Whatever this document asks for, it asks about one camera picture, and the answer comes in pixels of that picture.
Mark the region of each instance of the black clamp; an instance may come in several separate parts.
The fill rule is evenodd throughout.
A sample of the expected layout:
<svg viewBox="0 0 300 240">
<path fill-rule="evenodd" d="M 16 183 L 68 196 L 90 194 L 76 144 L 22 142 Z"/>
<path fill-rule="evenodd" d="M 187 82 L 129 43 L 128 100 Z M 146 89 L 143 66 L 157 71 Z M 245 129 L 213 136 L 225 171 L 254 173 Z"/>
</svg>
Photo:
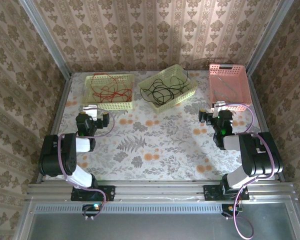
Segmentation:
<svg viewBox="0 0 300 240">
<path fill-rule="evenodd" d="M 93 120 L 93 118 L 86 114 L 85 112 L 81 112 L 76 116 L 76 127 L 78 128 L 78 136 L 82 137 L 93 137 L 96 134 L 97 129 L 103 129 L 108 127 L 110 122 L 109 113 L 104 113 L 101 118 L 97 118 L 97 120 Z M 92 152 L 96 146 L 96 140 L 94 138 L 90 138 L 90 150 Z"/>
<path fill-rule="evenodd" d="M 235 135 L 232 132 L 232 112 L 229 110 L 221 110 L 218 117 L 213 117 L 213 113 L 207 113 L 204 110 L 199 111 L 199 122 L 206 123 L 207 126 L 212 126 L 215 133 L 213 141 L 221 150 L 225 150 L 224 137 Z"/>
</svg>

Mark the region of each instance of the table surface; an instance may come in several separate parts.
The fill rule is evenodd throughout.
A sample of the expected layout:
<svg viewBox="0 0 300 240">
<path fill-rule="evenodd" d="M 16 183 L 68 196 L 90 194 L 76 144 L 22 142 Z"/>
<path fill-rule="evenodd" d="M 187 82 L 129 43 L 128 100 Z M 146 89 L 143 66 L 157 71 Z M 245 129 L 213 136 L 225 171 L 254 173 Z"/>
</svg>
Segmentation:
<svg viewBox="0 0 300 240">
<path fill-rule="evenodd" d="M 77 164 L 84 170 L 98 180 L 220 180 L 241 165 L 240 152 L 219 150 L 213 141 L 213 128 L 198 121 L 199 109 L 210 112 L 208 71 L 188 71 L 189 77 L 198 82 L 197 91 L 159 115 L 143 100 L 137 87 L 158 71 L 125 73 L 135 75 L 133 110 L 113 111 L 113 131 L 96 140 L 93 152 L 77 153 Z M 59 134 L 78 130 L 76 116 L 83 107 L 84 82 L 91 75 L 72 75 Z M 247 110 L 233 112 L 233 131 L 243 132 L 251 120 Z M 109 131 L 111 122 L 96 135 Z M 260 132 L 258 122 L 251 130 Z"/>
</svg>

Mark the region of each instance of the pink cable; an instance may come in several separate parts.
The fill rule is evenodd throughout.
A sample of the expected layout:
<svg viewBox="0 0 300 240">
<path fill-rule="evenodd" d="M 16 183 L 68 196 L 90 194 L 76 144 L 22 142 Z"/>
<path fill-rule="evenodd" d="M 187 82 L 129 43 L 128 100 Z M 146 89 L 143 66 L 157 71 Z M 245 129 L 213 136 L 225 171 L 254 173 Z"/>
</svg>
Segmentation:
<svg viewBox="0 0 300 240">
<path fill-rule="evenodd" d="M 104 137 L 104 136 L 108 135 L 114 129 L 114 127 L 115 127 L 115 117 L 113 116 L 113 114 L 111 112 L 107 111 L 107 110 L 104 110 L 104 109 L 98 108 L 98 107 L 89 108 L 89 110 L 101 110 L 101 111 L 108 112 L 109 115 L 113 119 L 113 126 L 110 129 L 110 131 L 107 132 L 106 134 L 103 134 L 103 135 L 100 135 L 100 136 L 80 136 L 80 138 L 95 139 L 95 138 L 100 138 L 100 137 Z M 59 166 L 60 166 L 61 172 L 62 172 L 62 174 L 64 176 L 64 180 L 66 182 L 68 182 L 68 175 L 66 174 L 65 168 L 64 168 L 64 166 L 62 164 L 62 158 L 61 158 L 61 140 L 64 138 L 64 136 L 65 136 L 65 134 L 61 134 L 59 136 L 56 148 L 57 148 L 58 162 L 59 162 Z M 102 190 L 95 189 L 95 188 L 86 188 L 84 186 L 76 185 L 76 184 L 74 184 L 72 182 L 68 182 L 68 184 L 74 186 L 75 188 L 79 188 L 79 189 L 82 189 L 82 190 L 85 190 L 85 191 L 91 191 L 91 192 L 99 192 L 99 193 L 101 193 L 102 196 L 103 196 L 102 207 L 104 206 L 107 197 L 106 197 L 106 194 Z M 100 210 L 95 215 L 95 217 L 97 217 L 101 213 L 102 207 L 100 207 Z"/>
<path fill-rule="evenodd" d="M 227 104 L 223 104 L 223 105 L 218 105 L 217 107 L 222 107 L 222 106 L 233 106 L 233 105 L 241 105 L 241 106 L 244 106 L 246 107 L 250 113 L 252 114 L 252 121 L 251 121 L 251 124 L 250 126 L 244 131 L 244 132 L 241 132 L 241 133 L 236 133 L 237 135 L 238 134 L 242 134 L 242 133 L 247 133 L 253 126 L 254 124 L 254 113 L 253 111 L 251 110 L 251 108 L 245 104 L 242 104 L 242 103 L 227 103 Z M 255 234 L 255 230 L 254 230 L 254 227 L 252 225 L 252 223 L 244 218 L 244 217 L 241 217 L 243 219 L 246 219 L 247 222 L 249 223 L 249 225 L 251 226 L 251 235 L 249 237 L 246 237 L 244 236 L 240 231 L 239 231 L 239 228 L 238 228 L 238 225 L 237 225 L 237 219 L 236 218 L 240 218 L 240 217 L 236 217 L 236 207 L 237 207 L 237 201 L 238 201 L 238 198 L 241 194 L 241 192 L 243 191 L 243 189 L 248 186 L 249 184 L 252 184 L 254 183 L 255 181 L 258 181 L 260 179 L 270 179 L 274 176 L 275 174 L 275 161 L 274 161 L 274 157 L 272 156 L 272 153 L 270 151 L 270 148 L 268 146 L 268 144 L 266 143 L 266 141 L 260 136 L 258 135 L 257 133 L 255 132 L 249 132 L 248 134 L 251 134 L 251 135 L 254 135 L 255 137 L 257 137 L 258 139 L 260 139 L 260 141 L 262 142 L 262 144 L 264 145 L 265 149 L 266 149 L 266 152 L 268 153 L 269 155 L 269 159 L 270 159 L 270 163 L 271 163 L 271 173 L 268 175 L 268 176 L 264 176 L 264 177 L 261 177 L 261 176 L 256 176 L 255 178 L 251 179 L 250 181 L 248 181 L 246 184 L 242 185 L 242 187 L 239 189 L 238 193 L 236 194 L 235 196 L 235 200 L 234 200 L 234 204 L 233 204 L 233 222 L 234 222 L 234 226 L 235 226 L 235 229 L 237 231 L 237 233 L 239 234 L 239 236 L 242 238 L 242 239 L 245 239 L 245 240 L 250 240 L 254 237 L 254 234 Z"/>
</svg>

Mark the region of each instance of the metal profile bar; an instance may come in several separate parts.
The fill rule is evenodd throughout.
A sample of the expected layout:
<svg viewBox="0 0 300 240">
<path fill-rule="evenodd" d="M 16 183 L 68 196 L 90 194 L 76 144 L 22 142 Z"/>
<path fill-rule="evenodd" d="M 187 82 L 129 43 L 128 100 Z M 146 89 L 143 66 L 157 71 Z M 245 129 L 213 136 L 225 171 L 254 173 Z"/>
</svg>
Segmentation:
<svg viewBox="0 0 300 240">
<path fill-rule="evenodd" d="M 35 214 L 82 214 L 82 203 L 60 204 L 44 203 L 37 204 Z M 102 209 L 103 214 L 220 214 L 220 203 L 210 204 L 107 204 Z"/>
<path fill-rule="evenodd" d="M 293 2 L 293 0 L 281 0 L 279 2 L 271 20 L 266 26 L 266 29 L 246 66 L 247 74 L 249 76 L 251 76 L 255 71 L 258 63 L 266 52 L 266 49 L 268 48 L 271 40 L 277 33 L 278 28 L 280 27 Z"/>
<path fill-rule="evenodd" d="M 203 185 L 218 185 L 220 183 L 219 180 L 100 180 L 98 181 L 99 185 L 113 185 L 118 187 L 197 187 Z M 258 182 L 252 183 L 250 186 L 269 186 L 269 185 L 277 185 L 279 182 L 277 180 L 259 180 Z M 292 186 L 292 183 L 286 182 L 281 183 L 281 185 Z M 69 184 L 64 180 L 44 180 L 42 181 L 42 185 L 38 186 L 37 184 L 29 184 L 31 187 L 47 187 L 47 186 L 69 186 Z"/>
<path fill-rule="evenodd" d="M 17 223 L 16 230 L 13 235 L 13 240 L 26 240 L 28 239 L 31 224 L 34 219 L 33 210 L 35 207 L 34 202 L 26 202 L 23 205 L 23 210 L 20 215 L 20 220 Z"/>
<path fill-rule="evenodd" d="M 29 194 L 63 194 L 69 193 L 68 187 L 41 187 L 41 188 L 31 188 L 29 190 Z M 163 193 L 171 193 L 171 194 L 193 194 L 193 193 L 203 193 L 202 187 L 117 187 L 115 189 L 116 194 L 163 194 Z"/>
<path fill-rule="evenodd" d="M 65 107 L 66 107 L 68 95 L 69 95 L 69 92 L 70 92 L 70 89 L 71 89 L 71 84 L 72 84 L 72 78 L 70 78 L 64 84 L 64 88 L 63 88 L 63 91 L 62 91 L 59 106 L 58 106 L 58 109 L 56 111 L 54 121 L 53 121 L 53 125 L 52 125 L 52 129 L 51 129 L 51 132 L 50 132 L 51 135 L 58 134 L 58 132 L 59 132 L 60 123 L 61 123 L 62 116 L 64 114 L 64 110 L 65 110 Z M 41 183 L 43 177 L 44 176 L 41 173 L 39 173 L 38 177 L 37 177 L 37 180 L 36 180 L 36 183 L 37 184 Z"/>
<path fill-rule="evenodd" d="M 285 206 L 290 218 L 294 235 L 296 239 L 299 240 L 300 239 L 300 206 L 295 201 L 286 201 Z"/>
<path fill-rule="evenodd" d="M 112 183 L 115 185 L 117 181 L 103 181 L 103 184 Z M 178 193 L 178 184 L 187 184 L 188 186 L 182 186 L 180 189 L 189 188 L 192 189 L 192 192 L 189 193 Z M 193 206 L 208 206 L 211 204 L 232 204 L 232 201 L 205 201 L 203 192 L 198 193 L 198 185 L 206 185 L 206 184 L 217 184 L 218 181 L 125 181 L 121 182 L 121 186 L 116 187 L 116 198 L 114 202 L 108 202 L 107 206 L 124 206 L 126 204 L 138 204 L 140 206 L 149 206 L 155 204 L 170 204 L 172 206 L 176 206 L 177 204 L 185 204 L 185 205 L 193 205 Z M 144 184 L 147 186 L 147 189 L 153 189 L 152 193 L 144 192 L 140 193 L 141 187 L 139 184 Z M 174 192 L 169 189 L 169 186 L 173 187 Z M 61 188 L 64 188 L 68 191 L 58 192 Z M 47 190 L 53 190 L 52 194 L 47 194 Z M 288 182 L 278 182 L 276 180 L 271 181 L 259 181 L 254 184 L 251 184 L 248 187 L 250 191 L 250 201 L 244 201 L 244 204 L 271 204 L 271 203 L 286 203 L 287 209 L 291 209 L 293 207 L 294 210 L 290 212 L 289 217 L 291 219 L 291 224 L 294 225 L 293 229 L 296 233 L 298 233 L 298 229 L 300 230 L 300 212 L 296 207 L 298 202 L 297 195 L 294 191 L 293 185 Z M 23 224 L 19 225 L 19 228 L 22 230 L 18 230 L 18 238 L 14 238 L 15 240 L 23 240 L 27 239 L 29 235 L 29 230 L 32 223 L 34 211 L 38 205 L 44 204 L 60 204 L 61 206 L 73 206 L 73 204 L 91 204 L 91 202 L 72 202 L 70 201 L 72 187 L 67 185 L 66 182 L 62 184 L 59 181 L 56 183 L 52 182 L 42 182 L 41 184 L 31 184 L 29 186 L 29 194 L 28 201 L 30 204 L 26 204 L 27 209 L 25 210 L 25 217 Z"/>
<path fill-rule="evenodd" d="M 52 55 L 55 63 L 59 67 L 61 73 L 63 74 L 66 81 L 70 79 L 70 69 L 62 56 L 61 52 L 57 44 L 55 43 L 52 35 L 49 32 L 49 29 L 41 17 L 34 1 L 32 0 L 20 0 L 20 4 L 24 8 L 26 14 L 29 16 L 31 22 L 33 23 L 35 29 L 37 30 L 38 34 L 42 38 L 45 46 L 47 47 L 48 51 Z"/>
<path fill-rule="evenodd" d="M 250 93 L 251 93 L 251 98 L 252 98 L 252 102 L 253 102 L 255 115 L 256 115 L 256 118 L 258 119 L 260 129 L 262 132 L 269 132 L 269 128 L 267 126 L 265 115 L 264 115 L 264 112 L 262 111 L 260 101 L 259 101 L 256 89 L 255 89 L 254 83 L 252 81 L 252 77 L 249 74 L 247 75 L 247 77 L 248 77 L 248 83 L 250 86 Z M 285 177 L 282 172 L 279 172 L 277 174 L 277 176 L 279 177 L 279 180 L 281 182 L 285 182 Z"/>
</svg>

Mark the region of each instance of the vent slot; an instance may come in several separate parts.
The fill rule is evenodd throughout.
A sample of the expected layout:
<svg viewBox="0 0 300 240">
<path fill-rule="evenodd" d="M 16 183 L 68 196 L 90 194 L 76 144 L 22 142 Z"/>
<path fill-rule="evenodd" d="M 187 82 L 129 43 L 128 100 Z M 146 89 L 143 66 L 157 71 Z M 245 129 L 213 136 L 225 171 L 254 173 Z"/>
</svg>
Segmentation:
<svg viewBox="0 0 300 240">
<path fill-rule="evenodd" d="M 81 203 L 37 204 L 36 214 L 82 214 Z M 103 214 L 220 214 L 221 204 L 106 204 Z"/>
</svg>

